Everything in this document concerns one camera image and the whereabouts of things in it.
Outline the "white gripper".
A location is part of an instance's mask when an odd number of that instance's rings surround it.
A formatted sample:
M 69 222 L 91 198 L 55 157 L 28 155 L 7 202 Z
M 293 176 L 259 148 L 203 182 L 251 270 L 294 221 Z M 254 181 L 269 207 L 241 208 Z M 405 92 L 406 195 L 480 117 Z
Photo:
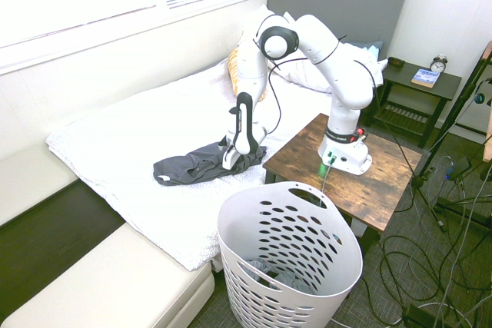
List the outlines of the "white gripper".
M 224 152 L 222 167 L 227 171 L 231 170 L 241 156 L 234 146 L 229 146 Z

